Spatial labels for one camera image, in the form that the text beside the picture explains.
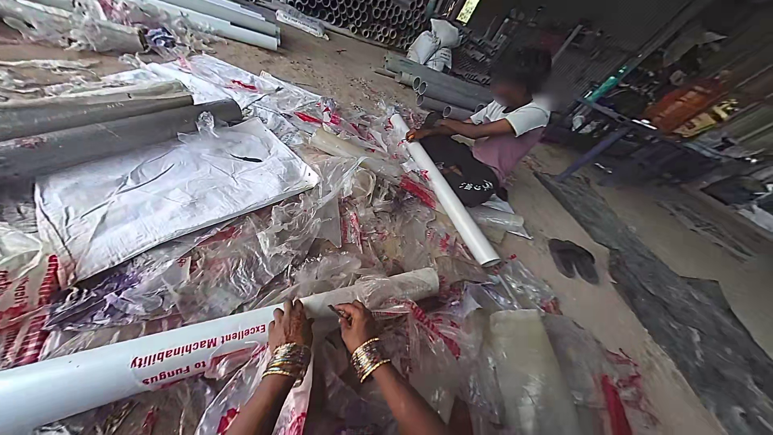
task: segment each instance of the black pants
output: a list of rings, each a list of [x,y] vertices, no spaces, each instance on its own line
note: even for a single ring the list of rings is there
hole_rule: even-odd
[[[441,114],[433,111],[422,127],[430,128],[440,118]],[[473,157],[472,150],[465,144],[448,136],[429,136],[421,140],[421,145],[466,207],[485,203],[499,190],[494,170]]]

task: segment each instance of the white plastic sheet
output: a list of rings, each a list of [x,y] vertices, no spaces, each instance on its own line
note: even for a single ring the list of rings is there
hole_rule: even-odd
[[[153,246],[276,203],[316,173],[254,118],[36,181],[41,237],[71,284]]]
[[[254,106],[291,114],[321,98],[301,87],[272,77],[260,76],[206,54],[168,63],[145,63],[141,69],[105,77],[105,80],[179,80],[193,94],[195,104],[232,98],[248,116]]]

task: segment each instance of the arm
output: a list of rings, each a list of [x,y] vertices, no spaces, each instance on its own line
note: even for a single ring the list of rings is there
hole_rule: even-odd
[[[268,324],[268,348],[271,353],[287,343],[304,346],[312,344],[312,322],[306,319],[303,304],[287,301],[284,310],[274,310],[274,320]],[[288,372],[297,369],[283,368]],[[274,431],[293,384],[295,377],[286,375],[267,375],[261,379],[252,397],[241,407],[239,414],[228,428],[228,435],[268,435]]]
[[[413,134],[413,140],[420,140],[427,136],[453,136],[463,135],[470,139],[480,139],[495,135],[513,134],[515,130],[506,119],[489,122],[488,124],[472,124],[471,122],[455,121],[453,119],[442,119],[432,128],[422,128],[419,130],[410,130],[407,139]]]
[[[258,435],[273,432],[284,400],[290,394],[294,382],[294,378],[283,375],[269,375],[263,378],[255,393],[231,423],[228,435]]]
[[[376,337],[376,321],[373,315],[358,300],[343,303],[335,308],[344,311],[348,319],[342,318],[341,336],[349,352]],[[372,375],[390,407],[392,415],[400,424],[403,435],[445,435],[447,432],[438,413],[410,386],[391,363],[377,368]]]

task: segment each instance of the dirt floor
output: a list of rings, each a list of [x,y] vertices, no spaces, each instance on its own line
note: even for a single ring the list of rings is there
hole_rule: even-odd
[[[277,53],[228,43],[214,46],[213,55],[254,73],[266,70],[282,80],[334,97],[339,104],[356,104],[373,111],[383,99],[415,108],[411,89],[373,72],[374,68],[383,66],[386,50],[337,34],[331,34],[330,40],[325,41],[287,26],[282,27],[282,32],[282,48]],[[0,31],[0,36],[7,37],[8,33]],[[97,68],[101,74],[129,69],[114,57],[93,53],[0,45],[2,60],[86,58],[101,61]],[[592,286],[579,279],[565,278],[556,270],[547,249],[549,238],[569,239],[584,246],[598,259],[601,271],[607,265],[606,248],[594,243],[532,174],[533,170],[559,173],[575,157],[567,149],[544,145],[537,147],[519,166],[516,182],[509,190],[510,203],[526,219],[534,240],[508,235],[498,249],[503,255],[518,255],[548,282],[560,297],[561,308],[567,316],[590,330],[611,350],[621,348],[641,365],[645,392],[660,422],[656,433],[723,433],[684,377],[623,302],[607,273],[602,273],[601,284]],[[597,176],[588,168],[579,174],[591,179]],[[739,262],[657,205],[659,197],[675,194],[672,191],[598,186],[596,189],[642,241],[677,273],[718,280],[736,315],[761,346],[769,354],[773,353],[773,334],[769,332],[773,331],[773,317],[768,314],[773,307],[773,293],[764,291],[771,288],[769,283],[773,281],[773,270],[765,268],[771,264],[768,248],[760,245],[759,255]]]

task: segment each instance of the stack of pipes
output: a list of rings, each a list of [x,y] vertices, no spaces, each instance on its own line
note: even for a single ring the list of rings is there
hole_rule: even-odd
[[[131,0],[142,9],[160,10],[173,19],[181,16],[198,30],[268,50],[279,46],[279,27],[249,7],[221,0]],[[72,0],[0,0],[0,18],[34,26],[35,22],[67,22],[75,6]],[[125,53],[143,51],[138,31],[104,19],[95,19],[105,38],[126,39],[111,46]]]
[[[288,0],[311,17],[379,43],[407,50],[428,23],[430,0]]]
[[[439,111],[446,118],[463,121],[493,100],[487,87],[460,80],[405,57],[388,53],[385,61],[384,69],[375,72],[412,86],[416,91],[417,106]]]

